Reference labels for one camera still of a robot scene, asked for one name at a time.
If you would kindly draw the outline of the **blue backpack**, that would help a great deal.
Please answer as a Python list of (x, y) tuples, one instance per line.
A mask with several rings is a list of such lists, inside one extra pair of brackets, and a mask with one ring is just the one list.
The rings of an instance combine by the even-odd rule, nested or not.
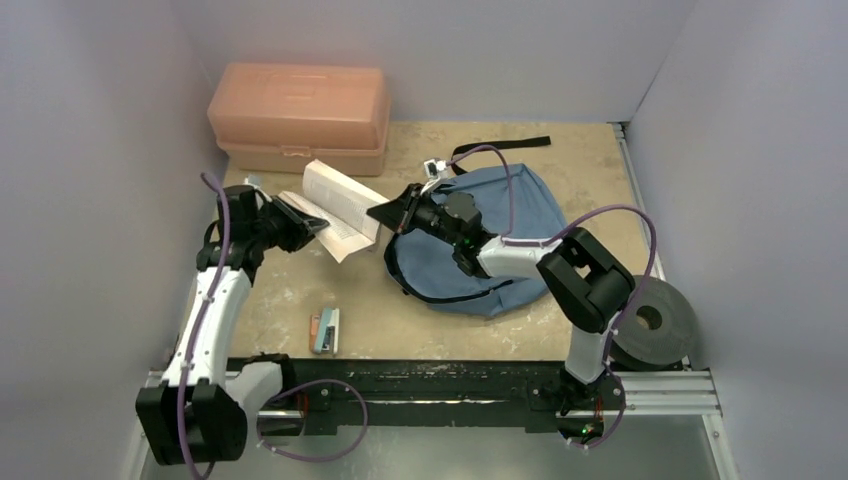
[(463, 145), (447, 163), (426, 162), (426, 184), (369, 210), (394, 232), (384, 262), (405, 293), (434, 310), (492, 317), (547, 292), (537, 265), (567, 222), (546, 184), (523, 163), (473, 171), (457, 164), (475, 152), (549, 142)]

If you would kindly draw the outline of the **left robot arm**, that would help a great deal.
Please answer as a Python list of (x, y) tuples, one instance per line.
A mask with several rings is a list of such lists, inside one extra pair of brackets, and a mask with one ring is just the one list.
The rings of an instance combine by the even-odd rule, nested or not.
[(284, 409), (298, 395), (287, 355), (261, 354), (230, 379), (228, 354), (265, 252), (296, 252), (329, 223), (251, 185), (220, 190), (217, 213), (196, 256), (192, 308), (176, 351), (135, 401), (160, 465), (239, 459), (263, 403)]

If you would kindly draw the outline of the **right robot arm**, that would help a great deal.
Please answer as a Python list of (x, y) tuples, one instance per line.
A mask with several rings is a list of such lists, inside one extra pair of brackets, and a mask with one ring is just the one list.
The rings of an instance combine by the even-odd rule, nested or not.
[(438, 203), (423, 185), (411, 184), (366, 213), (397, 234), (421, 230), (450, 245), (454, 262), (468, 276), (544, 282), (572, 324), (561, 392), (569, 404), (584, 407), (600, 394), (611, 323), (636, 289), (629, 270), (581, 226), (609, 210), (593, 210), (548, 239), (511, 239), (484, 227), (472, 195), (452, 192)]

